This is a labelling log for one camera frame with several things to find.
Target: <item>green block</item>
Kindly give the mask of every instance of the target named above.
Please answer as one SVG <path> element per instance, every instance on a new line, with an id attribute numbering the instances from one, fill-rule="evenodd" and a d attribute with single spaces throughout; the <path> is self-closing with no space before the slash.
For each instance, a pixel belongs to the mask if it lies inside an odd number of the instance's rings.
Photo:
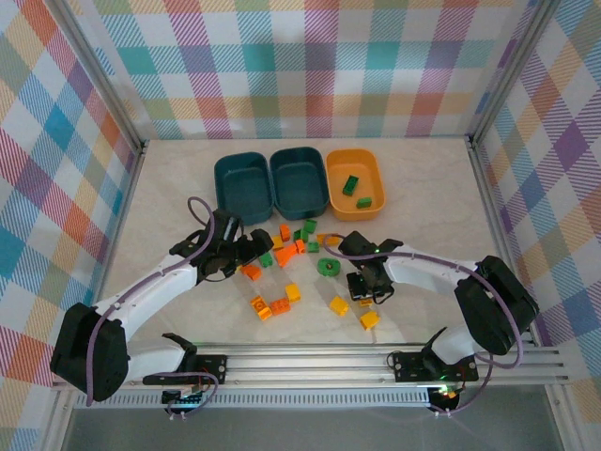
<path id="1" fill-rule="evenodd" d="M 326 277 L 334 277 L 340 272 L 340 262 L 334 258 L 320 258 L 317 262 L 317 272 Z"/>
<path id="2" fill-rule="evenodd" d="M 308 233 L 313 233 L 316 231 L 317 221 L 314 219 L 307 219 L 304 222 L 303 230 L 306 230 Z"/>
<path id="3" fill-rule="evenodd" d="M 268 266 L 271 266 L 273 264 L 273 258 L 271 258 L 271 254 L 267 252 L 266 254 L 263 254 L 261 257 L 259 257 L 259 262 L 261 263 L 261 266 L 263 268 L 267 268 Z"/>
<path id="4" fill-rule="evenodd" d="M 353 195 L 353 193 L 355 192 L 355 188 L 357 188 L 358 181 L 359 181 L 358 177 L 348 176 L 347 183 L 345 183 L 345 187 L 342 189 L 342 194 Z"/>
<path id="5" fill-rule="evenodd" d="M 372 206 L 372 198 L 371 197 L 362 197 L 357 201 L 358 209 L 367 209 Z"/>

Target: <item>marble surface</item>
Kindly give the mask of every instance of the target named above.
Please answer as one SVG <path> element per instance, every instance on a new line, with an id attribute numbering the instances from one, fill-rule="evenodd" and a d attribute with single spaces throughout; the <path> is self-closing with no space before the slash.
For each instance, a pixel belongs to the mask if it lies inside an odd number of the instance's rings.
<path id="1" fill-rule="evenodd" d="M 317 233 L 346 234 L 357 229 L 374 242 L 395 238 L 417 249 L 458 259 L 480 259 L 494 253 L 462 139 L 154 141 L 145 157 L 103 295 L 119 292 L 150 271 L 173 244 L 198 228 L 188 213 L 186 199 L 199 195 L 216 206 L 213 166 L 220 158 L 253 150 L 269 159 L 278 149 L 296 146 L 317 148 L 324 158 L 337 148 L 368 148 L 376 154 L 384 180 L 387 204 L 377 219 L 343 223 L 329 208 L 317 218 Z M 275 235 L 283 221 L 275 211 L 266 223 L 257 226 Z M 295 230 L 302 222 L 287 224 Z M 275 266 L 264 270 L 257 282 L 237 273 L 222 284 L 201 284 L 165 306 L 134 339 L 174 332 L 198 342 L 424 342 L 441 327 L 462 320 L 455 299 L 397 286 L 389 301 L 375 307 L 380 324 L 366 332 L 358 320 L 365 308 L 351 303 L 343 318 L 328 308 L 334 295 L 348 297 L 345 273 L 352 266 L 343 262 L 338 277 L 322 277 L 316 262 L 325 256 L 321 251 L 296 257 L 285 269 Z M 290 313 L 262 322 L 249 301 L 257 293 L 268 302 L 280 299 L 289 283 L 299 286 L 302 300 Z"/>

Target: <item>wire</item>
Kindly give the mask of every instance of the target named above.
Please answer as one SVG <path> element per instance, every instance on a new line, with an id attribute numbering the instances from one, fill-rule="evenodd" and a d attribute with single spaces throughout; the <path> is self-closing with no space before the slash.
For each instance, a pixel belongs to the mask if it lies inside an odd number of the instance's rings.
<path id="1" fill-rule="evenodd" d="M 194 407 L 191 411 L 189 411 L 185 414 L 183 413 L 181 415 L 182 420 L 185 420 L 186 416 L 192 416 L 192 415 L 197 414 L 203 407 L 205 407 L 207 404 L 209 404 L 209 402 L 213 399 L 213 397 L 217 393 L 217 388 L 219 387 L 219 380 L 217 379 L 217 377 L 215 377 L 215 375 L 213 375 L 213 374 L 206 373 L 204 371 L 189 372 L 189 373 L 157 373 L 157 374 L 154 374 L 153 376 L 160 376 L 163 378 L 180 378 L 180 377 L 198 376 L 201 384 L 202 384 L 201 378 L 209 378 L 214 382 L 211 385 L 213 387 L 213 389 L 211 390 L 210 395 L 208 397 L 206 397 L 206 399 L 203 402 L 201 402 L 198 406 Z M 175 417 L 175 414 L 171 410 L 171 407 L 174 405 L 174 403 L 175 403 L 175 401 L 171 401 L 169 404 L 167 404 L 167 413 L 169 413 L 169 415 L 171 415 L 170 419 L 173 419 Z"/>
<path id="2" fill-rule="evenodd" d="M 89 342 L 87 345 L 87 353 L 85 356 L 85 391 L 87 394 L 87 398 L 85 400 L 85 405 L 87 407 L 90 407 L 92 405 L 92 402 L 94 402 L 94 367 L 93 367 L 93 365 L 94 365 L 94 347 L 96 345 L 96 339 L 98 338 L 98 333 L 99 333 L 99 330 L 100 330 L 100 327 L 102 326 L 102 324 L 104 324 L 104 322 L 107 320 L 107 318 L 109 316 L 111 316 L 111 314 L 115 310 L 117 310 L 117 306 L 120 306 L 125 301 L 127 301 L 128 298 L 130 298 L 130 296 L 133 293 L 138 291 L 138 289 L 144 287 L 146 284 L 153 281 L 154 279 L 157 279 L 159 277 L 164 277 L 169 272 L 175 271 L 175 270 L 183 267 L 184 265 L 188 264 L 190 262 L 190 260 L 198 257 L 202 252 L 204 252 L 205 249 L 207 249 L 208 245 L 210 244 L 211 240 L 213 239 L 213 235 L 215 234 L 215 218 L 213 216 L 213 211 L 210 209 L 210 206 L 208 205 L 208 203 L 205 200 L 201 199 L 200 197 L 191 196 L 188 198 L 188 210 L 190 210 L 190 213 L 192 214 L 194 219 L 196 221 L 198 221 L 201 225 L 207 226 L 207 223 L 202 221 L 194 212 L 193 207 L 192 207 L 193 201 L 200 202 L 203 205 L 203 207 L 205 207 L 205 209 L 207 209 L 207 212 L 208 212 L 208 236 L 207 236 L 207 239 L 205 240 L 205 242 L 193 254 L 182 259 L 178 263 L 165 268 L 164 270 L 152 273 L 148 277 L 142 279 L 141 281 L 137 282 L 132 287 L 130 287 L 127 291 L 125 291 L 125 293 L 123 293 L 123 295 L 121 297 L 119 297 L 115 301 L 114 304 L 112 304 L 109 308 L 106 309 L 106 311 L 102 314 L 102 316 L 100 317 L 100 319 L 94 326 L 94 329 L 92 330 L 92 334 L 90 335 L 90 338 L 89 338 Z"/>
<path id="3" fill-rule="evenodd" d="M 478 360 L 480 360 L 481 362 L 484 362 L 486 364 L 490 364 L 493 366 L 497 366 L 497 367 L 503 368 L 503 369 L 513 369 L 522 363 L 522 360 L 524 358 L 524 345 L 522 343 L 521 333 L 519 332 L 519 329 L 517 328 L 516 320 L 514 319 L 511 312 L 509 311 L 509 307 L 507 307 L 507 304 L 505 303 L 505 301 L 503 300 L 503 298 L 501 297 L 499 292 L 492 285 L 490 285 L 488 283 L 488 281 L 486 279 L 484 279 L 484 277 L 482 275 L 480 275 L 479 273 L 474 272 L 471 269 L 466 268 L 465 266 L 459 265 L 457 263 L 453 263 L 452 261 L 447 261 L 442 258 L 427 256 L 424 254 L 417 254 L 417 253 L 413 253 L 413 252 L 380 252 L 379 254 L 368 254 L 365 256 L 345 256 L 344 254 L 335 252 L 330 248 L 330 246 L 327 244 L 327 239 L 329 237 L 336 237 L 336 238 L 341 238 L 341 239 L 344 239 L 346 237 L 343 235 L 337 234 L 337 233 L 331 233 L 329 235 L 326 235 L 323 239 L 323 243 L 324 243 L 323 248 L 326 250 L 326 252 L 328 252 L 338 258 L 344 258 L 346 260 L 368 260 L 370 258 L 378 258 L 378 257 L 417 258 L 418 260 L 425 260 L 425 261 L 429 261 L 431 263 L 436 263 L 440 266 L 444 266 L 446 268 L 451 268 L 453 270 L 460 271 L 460 272 L 463 272 L 465 274 L 472 276 L 484 288 L 486 288 L 490 292 L 490 294 L 492 294 L 492 296 L 495 298 L 495 300 L 499 304 L 499 307 L 501 308 L 503 314 L 505 315 L 505 317 L 507 317 L 507 321 L 509 322 L 509 326 L 511 327 L 512 333 L 514 334 L 514 338 L 516 339 L 516 344 L 517 344 L 517 357 L 516 357 L 516 360 L 514 362 L 512 362 L 511 364 L 502 364 L 500 362 L 494 361 L 492 358 L 486 359 L 478 354 L 475 354 L 475 357 Z"/>

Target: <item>orange plastic tray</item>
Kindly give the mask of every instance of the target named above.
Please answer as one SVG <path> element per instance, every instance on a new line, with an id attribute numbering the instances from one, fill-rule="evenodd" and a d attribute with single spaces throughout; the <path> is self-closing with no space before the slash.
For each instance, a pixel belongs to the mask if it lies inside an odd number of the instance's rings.
<path id="1" fill-rule="evenodd" d="M 386 194 L 379 174 L 378 160 L 365 148 L 334 150 L 326 157 L 328 190 L 334 216 L 341 221 L 364 221 L 374 219 L 386 204 Z M 353 195 L 342 193 L 348 176 L 359 178 Z M 357 200 L 371 197 L 372 205 L 358 209 Z"/>

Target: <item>floor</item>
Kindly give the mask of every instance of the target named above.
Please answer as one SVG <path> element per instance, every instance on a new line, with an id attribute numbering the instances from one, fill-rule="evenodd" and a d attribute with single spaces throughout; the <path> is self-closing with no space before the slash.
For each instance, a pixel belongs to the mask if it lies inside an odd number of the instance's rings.
<path id="1" fill-rule="evenodd" d="M 116 248 L 103 295 L 119 292 L 150 271 L 169 248 L 198 228 L 186 199 L 199 195 L 216 207 L 213 166 L 224 155 L 310 146 L 322 155 L 337 148 L 368 148 L 378 158 L 387 204 L 372 221 L 343 223 L 327 210 L 317 218 L 317 233 L 360 230 L 369 240 L 394 238 L 440 256 L 478 260 L 494 254 L 478 188 L 462 139 L 286 139 L 154 141 L 150 143 L 131 207 Z M 264 224 L 275 235 L 283 218 L 274 212 Z M 292 230 L 301 222 L 290 223 Z M 257 282 L 238 273 L 222 284 L 201 284 L 180 295 L 151 318 L 134 339 L 174 332 L 192 342 L 221 343 L 387 343 L 424 342 L 443 326 L 462 321 L 454 299 L 419 288 L 398 287 L 375 307 L 380 324 L 363 330 L 355 303 L 340 318 L 328 308 L 336 294 L 347 298 L 346 272 L 324 278 L 318 255 L 296 257 L 285 269 L 264 270 Z M 258 293 L 271 302 L 285 296 L 289 283 L 302 300 L 292 311 L 262 322 L 249 305 Z"/>
<path id="2" fill-rule="evenodd" d="M 425 408 L 206 409 L 186 423 L 167 418 L 162 410 L 74 410 L 63 451 L 563 449 L 545 388 L 534 386 L 490 387 L 452 419 Z"/>

